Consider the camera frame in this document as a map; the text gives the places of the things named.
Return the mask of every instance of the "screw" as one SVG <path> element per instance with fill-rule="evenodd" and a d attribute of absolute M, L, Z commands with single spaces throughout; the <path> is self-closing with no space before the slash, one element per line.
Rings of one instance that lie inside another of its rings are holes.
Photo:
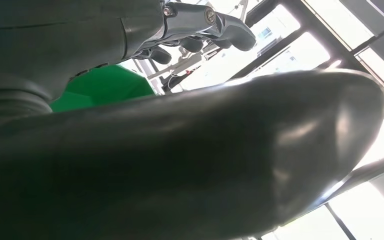
<path fill-rule="evenodd" d="M 173 10 L 171 9 L 171 7 L 168 7 L 168 6 L 164 7 L 164 10 L 163 10 L 162 12 L 163 12 L 164 15 L 166 15 L 166 16 L 170 16 L 170 15 L 173 14 Z"/>
<path fill-rule="evenodd" d="M 208 10 L 205 12 L 205 17 L 207 21 L 212 24 L 216 20 L 216 13 L 214 12 L 213 9 L 208 8 Z"/>

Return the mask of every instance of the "metal bar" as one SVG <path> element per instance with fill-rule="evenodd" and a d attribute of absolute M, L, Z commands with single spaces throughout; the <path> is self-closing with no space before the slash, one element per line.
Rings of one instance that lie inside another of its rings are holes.
<path fill-rule="evenodd" d="M 381 37 L 384 36 L 384 30 L 379 33 L 379 35 L 377 36 L 372 36 L 371 38 L 369 38 L 367 41 L 363 42 L 362 44 L 360 44 L 359 46 L 357 46 L 356 48 L 354 48 L 352 51 L 351 51 L 351 54 L 356 56 L 358 54 L 360 54 L 361 52 L 363 52 L 370 44 L 374 43 L 376 40 L 380 39 Z"/>
<path fill-rule="evenodd" d="M 335 191 L 326 202 L 343 192 L 346 192 L 362 183 L 376 179 L 382 175 L 384 175 L 384 159 L 362 166 L 352 171 L 349 175 L 349 179 L 337 191 Z"/>
<path fill-rule="evenodd" d="M 349 240 L 357 240 L 356 237 L 351 233 L 351 231 L 348 229 L 348 227 L 345 225 L 345 223 L 342 221 L 342 219 L 335 213 L 335 211 L 332 209 L 332 207 L 329 205 L 329 203 L 325 204 L 327 210 L 332 214 L 335 221 L 338 223 L 339 227 L 342 229 L 342 231 L 345 233 L 345 235 L 349 238 Z"/>

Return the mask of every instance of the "green object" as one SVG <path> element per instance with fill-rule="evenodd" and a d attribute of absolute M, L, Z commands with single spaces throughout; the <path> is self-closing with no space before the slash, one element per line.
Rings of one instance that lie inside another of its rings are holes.
<path fill-rule="evenodd" d="M 91 70 L 70 82 L 50 106 L 54 112 L 84 109 L 154 95 L 146 78 L 118 65 Z"/>

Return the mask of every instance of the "green fabric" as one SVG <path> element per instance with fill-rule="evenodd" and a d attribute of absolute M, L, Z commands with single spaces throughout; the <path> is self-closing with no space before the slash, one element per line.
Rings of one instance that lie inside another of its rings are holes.
<path fill-rule="evenodd" d="M 118 65 L 91 70 L 70 82 L 60 99 L 51 104 L 54 112 L 89 108 L 151 96 L 146 78 Z"/>

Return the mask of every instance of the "bolt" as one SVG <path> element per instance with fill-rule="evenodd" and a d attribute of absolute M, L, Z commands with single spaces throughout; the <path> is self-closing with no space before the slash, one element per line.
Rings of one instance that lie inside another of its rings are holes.
<path fill-rule="evenodd" d="M 207 21 L 212 24 L 216 20 L 216 13 L 214 12 L 213 9 L 208 8 L 208 10 L 205 12 L 205 17 Z"/>
<path fill-rule="evenodd" d="M 163 13 L 166 16 L 170 16 L 173 14 L 173 10 L 171 9 L 171 7 L 166 6 L 166 7 L 164 7 Z"/>

